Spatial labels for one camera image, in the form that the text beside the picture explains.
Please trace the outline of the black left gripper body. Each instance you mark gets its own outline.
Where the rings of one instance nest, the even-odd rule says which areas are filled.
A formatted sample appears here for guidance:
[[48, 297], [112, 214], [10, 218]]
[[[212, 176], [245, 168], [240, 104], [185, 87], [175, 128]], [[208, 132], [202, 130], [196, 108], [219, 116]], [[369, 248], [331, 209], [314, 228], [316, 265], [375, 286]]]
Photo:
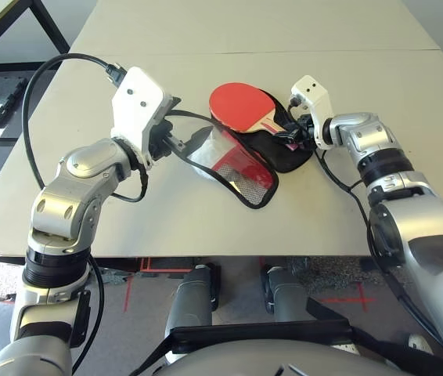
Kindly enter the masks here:
[[149, 154], [152, 159], [161, 159], [171, 154], [171, 148], [166, 140], [171, 135], [173, 125], [164, 119], [158, 125], [154, 125], [149, 133]]

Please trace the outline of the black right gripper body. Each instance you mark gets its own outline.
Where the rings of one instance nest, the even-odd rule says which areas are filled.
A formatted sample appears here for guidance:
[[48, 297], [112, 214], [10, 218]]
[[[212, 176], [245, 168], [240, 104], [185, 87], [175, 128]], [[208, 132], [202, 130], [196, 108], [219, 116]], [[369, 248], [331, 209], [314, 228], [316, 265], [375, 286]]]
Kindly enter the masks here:
[[301, 130], [301, 145], [306, 150], [315, 150], [317, 148], [314, 138], [315, 126], [311, 115], [301, 115], [297, 119], [297, 124]]

